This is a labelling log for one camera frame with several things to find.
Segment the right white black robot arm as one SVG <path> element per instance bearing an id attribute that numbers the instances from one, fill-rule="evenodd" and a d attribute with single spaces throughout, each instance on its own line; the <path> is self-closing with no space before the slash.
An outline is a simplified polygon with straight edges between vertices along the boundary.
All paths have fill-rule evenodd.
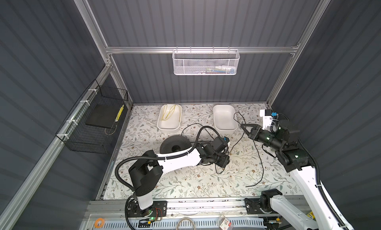
<path id="1" fill-rule="evenodd" d="M 278 189 L 261 192 L 259 207 L 262 212 L 276 212 L 297 230 L 353 229 L 324 187 L 318 163 L 301 143 L 299 129 L 287 117 L 276 121 L 275 131 L 258 124 L 242 123 L 240 126 L 254 143 L 274 150 L 275 157 L 300 187 L 314 219 L 303 214 Z"/>

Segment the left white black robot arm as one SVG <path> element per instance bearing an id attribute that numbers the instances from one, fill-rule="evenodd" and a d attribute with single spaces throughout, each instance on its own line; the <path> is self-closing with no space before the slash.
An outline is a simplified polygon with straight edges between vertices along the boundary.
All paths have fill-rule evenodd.
<path id="1" fill-rule="evenodd" d="M 122 160 L 114 170 L 116 179 L 132 191 L 126 204 L 133 201 L 143 216 L 150 215 L 154 209 L 152 192 L 163 175 L 198 165 L 225 168 L 230 162 L 230 139 L 210 126 L 202 126 L 194 142 L 175 135 L 167 138 L 162 147 L 166 153 L 148 150 L 141 156 Z"/>

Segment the black cable spool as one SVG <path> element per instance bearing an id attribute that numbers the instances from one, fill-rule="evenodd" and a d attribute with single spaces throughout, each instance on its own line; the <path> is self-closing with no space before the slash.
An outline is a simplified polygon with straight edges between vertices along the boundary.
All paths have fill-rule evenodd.
<path id="1" fill-rule="evenodd" d="M 184 151 L 192 146 L 190 140 L 181 135 L 170 136 L 163 141 L 160 146 L 160 154 L 171 154 L 179 151 Z"/>

